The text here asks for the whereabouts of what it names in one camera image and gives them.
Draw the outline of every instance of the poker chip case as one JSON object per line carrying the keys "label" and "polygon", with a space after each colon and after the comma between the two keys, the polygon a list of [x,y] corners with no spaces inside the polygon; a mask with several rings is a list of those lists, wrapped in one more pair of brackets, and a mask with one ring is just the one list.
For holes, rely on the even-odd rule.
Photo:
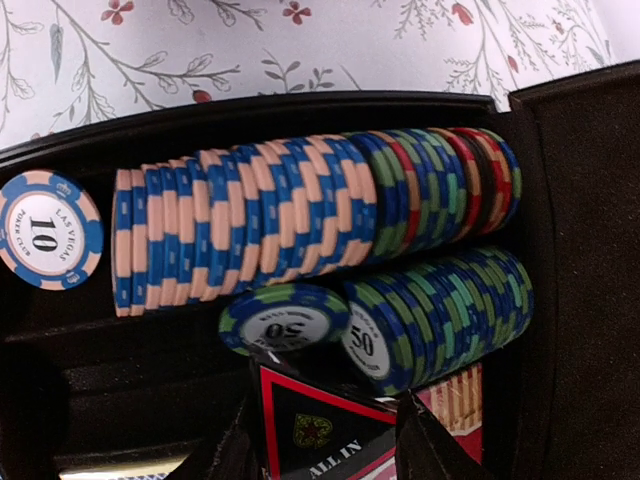
{"label": "poker chip case", "polygon": [[[513,92],[508,113],[489,97],[418,92],[173,108],[5,150],[0,185],[27,170],[56,170],[82,184],[108,225],[118,168],[315,133],[491,129],[518,157],[523,196],[504,230],[471,243],[493,242],[518,256],[536,310],[521,339],[483,361],[484,464],[500,478],[581,478],[595,466],[622,478],[640,458],[632,452],[640,385],[639,84],[640,63],[624,64]],[[58,468],[186,454],[225,427],[249,385],[246,358],[222,344],[212,320],[226,299],[118,319],[108,248],[78,288],[35,289],[4,267],[0,286],[0,358],[28,378],[7,392],[39,392],[24,403],[29,435],[44,443],[38,455],[53,452]]]}

